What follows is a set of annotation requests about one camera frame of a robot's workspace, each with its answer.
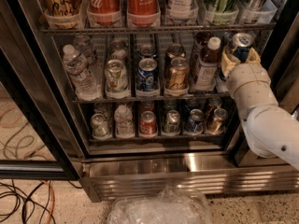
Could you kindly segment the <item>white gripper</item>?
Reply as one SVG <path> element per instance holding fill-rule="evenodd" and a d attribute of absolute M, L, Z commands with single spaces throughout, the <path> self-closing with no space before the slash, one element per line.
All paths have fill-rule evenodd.
<path fill-rule="evenodd" d="M 261 105 L 278 105 L 271 90 L 271 79 L 258 63 L 260 55 L 251 48 L 247 63 L 241 63 L 225 46 L 221 54 L 221 71 L 226 78 L 226 87 L 235 100 L 240 119 L 246 119 L 252 109 Z"/>

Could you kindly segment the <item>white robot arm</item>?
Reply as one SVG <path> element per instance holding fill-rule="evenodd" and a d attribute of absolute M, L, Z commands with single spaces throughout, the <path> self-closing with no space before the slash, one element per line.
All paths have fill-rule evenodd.
<path fill-rule="evenodd" d="M 260 157 L 279 157 L 299 169 L 299 122 L 278 106 L 258 53 L 251 49 L 242 63 L 225 50 L 221 71 L 235 100 L 249 148 Z"/>

